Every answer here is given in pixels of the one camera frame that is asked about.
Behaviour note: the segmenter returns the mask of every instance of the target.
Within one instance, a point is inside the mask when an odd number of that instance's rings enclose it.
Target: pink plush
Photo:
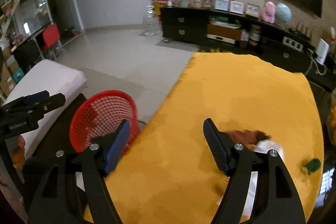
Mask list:
[[[275,4],[271,1],[267,2],[261,15],[264,21],[273,24],[275,22]]]

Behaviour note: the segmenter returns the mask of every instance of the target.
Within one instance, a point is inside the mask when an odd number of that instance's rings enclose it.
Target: white modem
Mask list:
[[[329,50],[328,43],[325,42],[323,39],[320,39],[319,45],[315,49],[315,52],[317,54],[317,57],[315,58],[315,60],[321,65],[323,65],[324,61],[326,60],[328,50]]]

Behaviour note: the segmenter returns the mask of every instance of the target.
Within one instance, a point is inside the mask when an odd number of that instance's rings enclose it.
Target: baseboard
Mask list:
[[[101,27],[94,27],[85,29],[85,32],[88,31],[102,31],[102,30],[142,30],[142,24],[128,24],[128,25],[114,25],[114,26],[101,26]]]

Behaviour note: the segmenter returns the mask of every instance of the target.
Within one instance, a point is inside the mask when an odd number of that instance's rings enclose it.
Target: large plastic water bottle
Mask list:
[[[161,33],[159,19],[154,12],[154,6],[147,6],[147,13],[143,16],[144,34],[147,37]]]

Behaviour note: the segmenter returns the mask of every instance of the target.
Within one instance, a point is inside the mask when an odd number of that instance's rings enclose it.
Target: red plastic basket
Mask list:
[[[120,122],[131,123],[130,137],[124,152],[139,135],[137,107],[133,99],[119,90],[107,90],[86,100],[76,111],[70,124],[70,142],[76,152],[90,146],[91,138],[115,132]]]

